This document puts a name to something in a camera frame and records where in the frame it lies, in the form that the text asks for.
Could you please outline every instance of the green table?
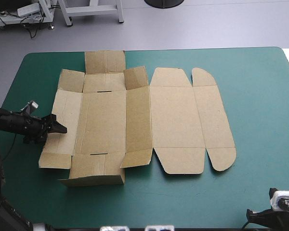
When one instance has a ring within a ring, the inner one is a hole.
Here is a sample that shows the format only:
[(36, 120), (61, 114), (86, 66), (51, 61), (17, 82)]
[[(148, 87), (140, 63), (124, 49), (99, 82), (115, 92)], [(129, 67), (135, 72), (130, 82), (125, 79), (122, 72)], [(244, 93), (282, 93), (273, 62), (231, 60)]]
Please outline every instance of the green table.
[[(4, 194), (28, 219), (54, 227), (173, 224), (181, 228), (238, 228), (247, 208), (269, 208), (268, 190), (289, 190), (289, 64), (279, 48), (128, 51), (127, 68), (193, 67), (215, 77), (237, 147), (234, 165), (201, 175), (167, 175), (156, 155), (150, 165), (126, 170), (125, 185), (67, 188), (57, 179), (68, 170), (39, 169), (42, 145), (15, 147), (4, 162)], [(51, 112), (62, 68), (84, 71), (83, 52), (32, 53), (16, 75), (3, 107), (19, 110), (29, 100), (35, 112)], [(13, 134), (0, 132), (7, 153)]]

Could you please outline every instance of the gray floor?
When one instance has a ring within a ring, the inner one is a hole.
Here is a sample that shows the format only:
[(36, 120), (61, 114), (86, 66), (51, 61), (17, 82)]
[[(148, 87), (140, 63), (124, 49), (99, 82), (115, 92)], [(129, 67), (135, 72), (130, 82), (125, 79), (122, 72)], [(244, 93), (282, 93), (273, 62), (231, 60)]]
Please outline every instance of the gray floor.
[(66, 27), (58, 10), (56, 30), (39, 31), (34, 39), (20, 26), (0, 31), (0, 105), (23, 57), (31, 52), (289, 48), (289, 0), (185, 0), (166, 10), (143, 0), (122, 1), (123, 24), (115, 15), (99, 15), (75, 18), (74, 26)]

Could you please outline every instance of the cardboard flap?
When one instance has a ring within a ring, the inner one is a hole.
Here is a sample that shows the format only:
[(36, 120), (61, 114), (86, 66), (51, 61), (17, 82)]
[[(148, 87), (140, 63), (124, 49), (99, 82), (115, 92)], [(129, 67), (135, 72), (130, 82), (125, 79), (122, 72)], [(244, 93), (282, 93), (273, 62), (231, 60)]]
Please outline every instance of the cardboard flap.
[(154, 148), (168, 174), (200, 174), (204, 169), (205, 148)]
[(207, 148), (229, 148), (235, 143), (218, 87), (194, 88), (197, 107)]
[(192, 87), (184, 70), (164, 67), (155, 69), (150, 86)]
[(216, 171), (228, 169), (236, 160), (236, 148), (208, 148), (207, 151)]
[(108, 153), (100, 155), (76, 155), (72, 158), (69, 179), (87, 176), (120, 175), (120, 163), (125, 153)]
[(85, 52), (86, 74), (123, 72), (125, 56), (123, 51)]
[(200, 68), (193, 69), (193, 86), (212, 166), (224, 171), (234, 163), (236, 148), (218, 86), (213, 76)]
[(85, 77), (84, 93), (115, 90), (125, 90), (123, 73), (95, 74)]
[(216, 85), (214, 77), (201, 68), (193, 68), (192, 70), (193, 87), (213, 86)]
[(70, 169), (72, 156), (42, 152), (39, 158), (39, 168)]
[(148, 165), (151, 162), (152, 148), (128, 152), (125, 154), (121, 168)]
[(126, 152), (121, 167), (150, 163), (152, 127), (149, 86), (128, 90), (126, 94)]
[(124, 184), (124, 178), (121, 175), (88, 176), (76, 179), (60, 180), (60, 182), (67, 187), (80, 187), (106, 184)]
[(57, 91), (52, 113), (57, 115), (59, 123), (67, 127), (67, 134), (48, 134), (39, 160), (40, 167), (70, 168), (71, 156), (74, 155), (75, 149), (81, 96), (82, 94), (78, 92)]
[(85, 73), (62, 69), (58, 89), (73, 92), (82, 92)]
[(149, 85), (144, 66), (124, 70), (126, 90), (141, 88)]

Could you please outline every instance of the black bin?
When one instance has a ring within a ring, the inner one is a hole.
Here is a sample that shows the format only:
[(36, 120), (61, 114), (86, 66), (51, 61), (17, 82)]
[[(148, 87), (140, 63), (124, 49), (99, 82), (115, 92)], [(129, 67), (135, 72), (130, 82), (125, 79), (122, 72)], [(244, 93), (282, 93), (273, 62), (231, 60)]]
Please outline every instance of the black bin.
[(148, 5), (156, 8), (171, 8), (180, 5), (184, 0), (144, 0)]

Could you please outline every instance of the cardboard panel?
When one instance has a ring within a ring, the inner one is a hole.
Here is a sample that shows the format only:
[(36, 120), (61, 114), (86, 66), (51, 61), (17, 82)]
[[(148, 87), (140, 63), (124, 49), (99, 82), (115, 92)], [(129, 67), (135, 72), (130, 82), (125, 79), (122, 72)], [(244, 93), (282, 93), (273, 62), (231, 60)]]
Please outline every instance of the cardboard panel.
[(84, 93), (77, 154), (125, 152), (126, 91)]
[(222, 98), (211, 74), (199, 68), (192, 73), (206, 148), (213, 168), (223, 171), (234, 163), (236, 148)]
[(141, 88), (149, 85), (144, 66), (124, 70), (126, 90)]
[(192, 87), (184, 70), (164, 67), (155, 69), (150, 86)]
[(218, 87), (195, 87), (194, 92), (206, 147), (234, 147), (235, 143)]
[(151, 162), (152, 148), (125, 153), (121, 168), (148, 165)]
[(58, 89), (82, 92), (84, 78), (85, 73), (83, 72), (62, 69)]
[[(39, 160), (39, 167), (47, 168), (70, 168), (69, 157), (62, 157), (61, 154), (70, 155), (74, 154), (75, 140), (77, 135), (77, 127), (79, 120), (79, 111), (81, 105), (81, 93), (58, 90), (53, 103), (52, 113), (57, 115), (57, 121), (67, 127), (67, 134), (50, 133), (48, 134), (47, 141), (44, 145), (42, 155)], [(46, 157), (54, 157), (51, 162)]]
[(169, 174), (200, 174), (205, 143), (192, 85), (182, 69), (157, 68), (150, 85), (153, 147)]
[(123, 184), (121, 175), (116, 176), (88, 176), (76, 179), (60, 180), (67, 187), (94, 186), (104, 184)]
[(39, 158), (39, 168), (71, 168), (71, 155), (42, 152)]
[(168, 174), (200, 174), (204, 169), (205, 148), (154, 148)]
[(57, 115), (57, 121), (67, 127), (67, 134), (48, 134), (43, 152), (58, 154), (74, 154), (77, 134), (81, 93), (58, 90), (53, 103), (52, 113)]
[(85, 52), (86, 74), (123, 72), (125, 56), (123, 51)]
[(193, 68), (192, 76), (193, 76), (193, 87), (217, 85), (214, 77), (209, 72), (201, 68), (197, 67)]
[(205, 147), (193, 88), (150, 87), (153, 147)]
[(73, 179), (92, 175), (103, 175), (104, 166), (105, 155), (76, 155), (72, 158), (69, 178)]
[(126, 151), (153, 148), (149, 86), (127, 91)]
[(86, 75), (83, 92), (125, 90), (124, 74), (95, 74)]
[(120, 168), (124, 155), (124, 152), (106, 154), (104, 175), (121, 175), (124, 181), (124, 170)]
[(207, 151), (216, 171), (228, 169), (236, 160), (236, 148), (208, 148)]

